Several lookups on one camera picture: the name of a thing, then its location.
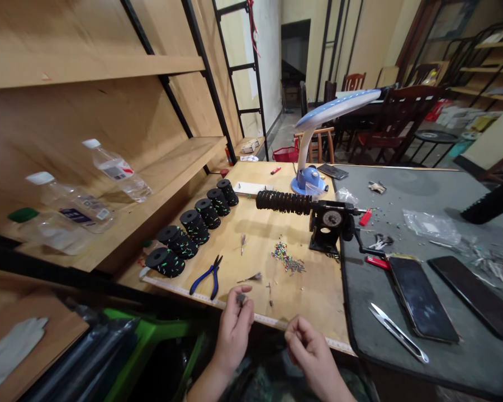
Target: green bottle cap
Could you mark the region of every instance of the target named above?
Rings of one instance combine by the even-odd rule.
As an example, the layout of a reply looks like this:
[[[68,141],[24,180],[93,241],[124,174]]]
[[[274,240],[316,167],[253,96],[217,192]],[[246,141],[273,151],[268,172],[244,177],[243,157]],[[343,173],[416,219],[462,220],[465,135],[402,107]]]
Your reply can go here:
[[[14,221],[17,223],[23,223],[23,222],[28,222],[31,219],[34,219],[37,215],[39,215],[39,212],[37,212],[33,208],[21,208],[19,210],[16,210],[15,212],[10,213],[7,218],[10,221]]]

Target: black metal ladder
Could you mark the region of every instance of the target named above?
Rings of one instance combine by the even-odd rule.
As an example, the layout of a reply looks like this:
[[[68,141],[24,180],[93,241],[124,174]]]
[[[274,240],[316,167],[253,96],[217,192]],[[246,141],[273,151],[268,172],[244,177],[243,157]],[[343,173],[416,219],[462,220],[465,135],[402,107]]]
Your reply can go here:
[[[237,4],[233,4],[232,6],[228,6],[222,9],[217,9],[216,8],[216,0],[212,0],[212,6],[214,8],[214,14],[216,16],[216,24],[218,25],[218,32],[220,33],[220,40],[222,42],[222,48],[224,50],[224,57],[225,57],[225,64],[227,65],[227,71],[229,72],[229,81],[231,82],[231,89],[233,91],[233,97],[235,98],[235,105],[236,105],[236,111],[239,115],[239,124],[240,124],[240,130],[242,132],[242,137],[245,138],[244,136],[244,127],[242,126],[242,119],[240,116],[244,113],[259,113],[261,115],[261,124],[263,127],[263,137],[264,137],[264,151],[265,155],[267,157],[267,161],[269,160],[268,158],[268,144],[267,144],[267,131],[264,127],[264,108],[263,108],[263,92],[261,91],[261,76],[259,74],[259,60],[257,57],[257,51],[255,50],[255,47],[253,48],[253,63],[247,63],[247,64],[241,64],[238,66],[231,67],[229,65],[229,59],[227,58],[227,51],[225,49],[225,41],[224,41],[224,34],[222,33],[222,27],[220,25],[220,22],[222,20],[222,16],[238,11],[238,10],[245,10],[246,13],[250,14],[250,9],[248,7],[248,2],[243,1]],[[250,15],[250,29],[251,29],[252,21],[251,21],[251,15]],[[246,69],[253,69],[255,71],[255,76],[257,78],[257,92],[259,94],[259,107],[258,108],[253,108],[253,109],[239,109],[239,103],[236,100],[236,93],[235,93],[235,86],[233,85],[233,72],[235,71],[240,71],[240,70],[246,70]]]

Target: black spool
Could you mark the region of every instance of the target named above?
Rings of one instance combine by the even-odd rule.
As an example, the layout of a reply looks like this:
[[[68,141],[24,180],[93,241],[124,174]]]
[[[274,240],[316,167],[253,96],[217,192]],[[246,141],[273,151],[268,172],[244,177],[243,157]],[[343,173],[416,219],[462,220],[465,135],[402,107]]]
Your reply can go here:
[[[311,201],[310,195],[262,190],[257,194],[255,206],[257,209],[271,209],[280,212],[292,212],[298,215],[309,215]]]
[[[190,209],[181,215],[181,223],[190,238],[197,245],[205,244],[209,239],[208,229],[199,212]]]
[[[157,248],[149,254],[145,265],[167,277],[179,276],[184,270],[184,261],[165,247]]]
[[[178,226],[166,226],[158,232],[156,238],[184,260],[189,260],[197,254],[197,245]]]
[[[231,209],[229,209],[229,205],[227,204],[227,200],[220,189],[211,189],[207,191],[207,197],[212,201],[212,205],[214,205],[214,209],[218,216],[226,216],[229,215]]]
[[[235,190],[233,190],[233,187],[231,186],[231,182],[229,180],[227,179],[220,180],[218,184],[216,184],[216,187],[222,190],[222,193],[224,194],[227,204],[230,207],[234,207],[239,203],[239,197],[238,195],[235,194]]]
[[[200,199],[196,203],[196,210],[200,213],[203,221],[205,222],[205,225],[207,225],[207,228],[216,229],[218,226],[220,226],[220,218],[218,217],[218,214],[216,213],[216,210],[212,205],[212,201],[210,201],[208,198]]]

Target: measuring tape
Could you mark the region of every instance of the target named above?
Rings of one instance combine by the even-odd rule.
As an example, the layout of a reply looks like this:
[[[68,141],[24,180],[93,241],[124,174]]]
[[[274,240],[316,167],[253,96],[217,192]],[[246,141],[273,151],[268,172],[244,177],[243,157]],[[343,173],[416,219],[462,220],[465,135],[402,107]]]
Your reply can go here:
[[[219,309],[222,309],[222,310],[225,309],[226,303],[224,301],[216,300],[216,299],[211,300],[211,298],[209,296],[205,296],[205,295],[202,295],[199,293],[194,293],[193,295],[190,296],[189,290],[180,288],[178,286],[170,285],[160,279],[144,276],[142,281],[147,282],[152,285],[155,285],[157,288],[169,290],[173,293],[181,294],[181,295],[186,296],[188,298],[198,300],[201,303],[209,304],[211,306],[218,307]],[[261,315],[261,314],[257,314],[257,313],[254,314],[254,320],[257,322],[260,322],[261,324],[265,324],[269,327],[273,327],[273,328],[281,329],[281,330],[287,329],[287,325],[288,325],[288,323],[285,321],[280,321],[275,318],[266,317],[265,315]],[[344,342],[340,342],[340,341],[336,341],[334,339],[327,338],[327,337],[326,337],[326,341],[328,343],[328,346],[331,347],[332,349],[338,350],[340,352],[348,353],[349,355],[352,355],[352,356],[356,356],[356,354],[354,353],[354,351],[352,350],[352,348],[350,347],[349,344],[344,343]]]

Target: black phone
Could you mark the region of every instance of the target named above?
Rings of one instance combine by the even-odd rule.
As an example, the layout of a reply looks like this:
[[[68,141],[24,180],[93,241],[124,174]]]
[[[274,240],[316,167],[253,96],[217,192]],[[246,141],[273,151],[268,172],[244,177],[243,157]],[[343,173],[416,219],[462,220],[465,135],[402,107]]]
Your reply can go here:
[[[348,176],[347,171],[341,170],[338,167],[327,164],[320,165],[319,167],[317,167],[317,170],[337,180],[344,179],[345,177]]]
[[[414,331],[422,338],[458,343],[454,329],[438,295],[416,260],[390,257],[388,259],[398,293]]]
[[[453,256],[427,261],[498,337],[503,339],[503,300]]]

